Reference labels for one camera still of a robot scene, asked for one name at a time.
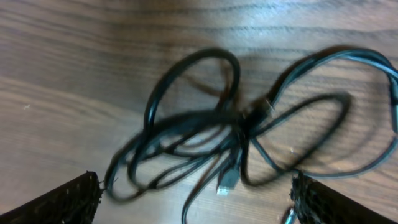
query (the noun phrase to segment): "usb plug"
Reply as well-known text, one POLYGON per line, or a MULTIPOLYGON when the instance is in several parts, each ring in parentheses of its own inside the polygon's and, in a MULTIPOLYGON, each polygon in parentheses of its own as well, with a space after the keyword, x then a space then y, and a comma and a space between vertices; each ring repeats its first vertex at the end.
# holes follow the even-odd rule
POLYGON ((218 177, 217 195, 227 196, 239 181, 239 166, 233 166, 218 177))

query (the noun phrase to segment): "wood grain surface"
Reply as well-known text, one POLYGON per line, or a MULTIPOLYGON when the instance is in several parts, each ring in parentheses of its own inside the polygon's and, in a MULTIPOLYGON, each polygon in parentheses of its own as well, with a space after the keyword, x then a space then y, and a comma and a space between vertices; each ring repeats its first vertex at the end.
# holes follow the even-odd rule
MULTIPOLYGON (((0 213, 92 170, 100 177, 113 154, 142 127, 149 93, 183 56, 218 46, 238 56, 238 106, 267 92, 295 60, 331 45, 369 47, 398 66, 396 0, 0 0, 0 213)), ((159 117, 211 108, 227 64, 206 60, 167 92, 159 117)), ((336 172, 380 154, 393 135, 387 79, 353 62, 332 62, 283 95, 275 113, 332 90, 354 96, 348 121, 305 168, 336 172)), ((327 126, 335 105, 316 105, 260 138, 287 162, 327 126)), ((250 174, 271 169, 254 150, 250 174)), ((148 178, 175 161, 140 170, 148 178)), ((398 154, 354 179, 322 181, 398 221, 398 154)), ((116 205, 107 197, 95 223, 179 223, 201 170, 183 182, 116 205)), ((128 191, 120 173, 115 183, 128 191)), ((280 223, 289 200, 286 176, 261 189, 238 184, 217 197, 212 182, 193 203, 189 224, 280 223)))

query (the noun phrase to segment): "black mesh object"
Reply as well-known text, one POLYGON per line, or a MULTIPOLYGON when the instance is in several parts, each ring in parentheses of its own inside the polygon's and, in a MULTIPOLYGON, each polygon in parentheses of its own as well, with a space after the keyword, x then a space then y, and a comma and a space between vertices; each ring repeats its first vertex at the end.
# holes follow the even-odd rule
POLYGON ((303 174, 290 194, 301 224, 396 224, 303 174))
POLYGON ((9 224, 89 224, 102 190, 95 172, 76 179, 0 216, 9 224))

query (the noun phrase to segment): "black cord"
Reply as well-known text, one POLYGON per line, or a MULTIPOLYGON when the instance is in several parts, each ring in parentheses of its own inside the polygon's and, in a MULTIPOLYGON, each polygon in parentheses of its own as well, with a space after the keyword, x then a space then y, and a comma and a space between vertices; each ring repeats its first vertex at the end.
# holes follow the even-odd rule
MULTIPOLYGON (((291 109, 287 110, 285 113, 281 114, 272 121, 269 121, 265 126, 261 126, 261 124, 264 121, 268 121, 269 113, 271 110, 273 110, 274 106, 277 104, 279 98, 283 94, 283 91, 288 86, 293 84, 294 81, 305 75, 310 70, 334 59, 347 59, 365 63, 382 70, 387 75, 390 81, 389 90, 392 129, 395 133, 397 133, 398 72, 391 65, 388 59, 385 58, 385 56, 376 51, 369 49, 354 49, 350 47, 333 47, 314 55, 310 55, 289 67, 278 78, 275 85, 271 88, 271 91, 266 95, 264 100, 262 100, 261 103, 250 114, 245 116, 242 112, 236 111, 231 107, 231 102, 238 90, 240 77, 240 67, 237 58, 230 52, 223 49, 211 48, 201 50, 176 63, 161 78, 152 91, 144 114, 143 130, 134 138, 132 138, 112 158, 104 180, 107 194, 117 202, 128 202, 137 199, 148 190, 160 190, 165 187, 169 187, 172 184, 182 180, 184 177, 190 175, 192 172, 195 172, 214 157, 229 153, 228 158, 225 159, 221 165, 216 167, 213 172, 205 176, 203 181, 197 187, 195 187, 188 196, 182 211, 182 223, 186 224, 189 206, 192 204, 197 195, 209 182, 211 182, 211 180, 218 175, 226 173, 227 170, 239 169, 242 183, 253 187, 265 185, 277 179, 286 172, 298 172, 299 170, 296 167, 305 159, 309 158, 312 153, 314 153, 320 146, 322 146, 342 124, 351 106, 351 96, 347 92, 327 93, 315 96, 299 103, 296 106, 291 107, 291 109), (229 88, 228 95, 220 100, 216 108, 213 110, 191 111, 155 122, 157 106, 159 105, 160 100, 164 96, 171 83, 188 67, 204 58, 225 59, 231 65, 233 71, 233 82, 229 88), (318 103, 320 101, 336 101, 340 104, 340 113, 335 119, 335 122, 325 133, 323 133, 322 137, 320 137, 311 147, 306 150, 306 153, 302 157, 298 158, 296 161, 293 161, 293 163, 286 168, 279 167, 259 144, 256 138, 259 135, 266 134, 276 126, 286 122, 289 118, 306 106, 318 103), (199 132, 215 126, 231 127, 229 134, 217 146, 206 152, 182 152, 176 150, 179 145, 185 143, 199 132), (164 147, 160 143, 160 140, 164 136, 173 135, 179 135, 182 137, 167 147, 164 147), (249 142, 253 143, 264 160, 273 169, 275 169, 275 175, 264 177, 263 179, 257 181, 253 181, 249 178, 249 142), (151 152, 150 149, 153 147, 155 150, 154 152, 151 152), (148 184, 140 183, 136 179, 136 170, 138 165, 163 153, 174 157, 179 157, 183 159, 183 162, 177 166, 163 171, 148 184), (127 166, 127 176, 130 182, 137 188, 136 193, 127 197, 118 195, 113 189, 116 172, 122 166, 127 166), (180 169, 184 169, 181 174, 162 182, 164 179, 180 169)), ((315 178, 335 179, 357 176, 382 164, 393 153, 397 143, 398 140, 396 136, 394 136, 390 146, 378 158, 370 162, 368 165, 355 170, 334 174, 317 174, 302 170, 300 171, 305 175, 315 178)))

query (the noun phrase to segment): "usb connector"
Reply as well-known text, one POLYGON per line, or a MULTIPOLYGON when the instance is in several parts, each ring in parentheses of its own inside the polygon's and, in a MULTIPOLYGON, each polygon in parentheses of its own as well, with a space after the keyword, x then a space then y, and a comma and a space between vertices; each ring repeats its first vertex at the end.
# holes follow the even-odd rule
POLYGON ((218 177, 217 195, 227 196, 239 181, 239 166, 234 166, 218 177))

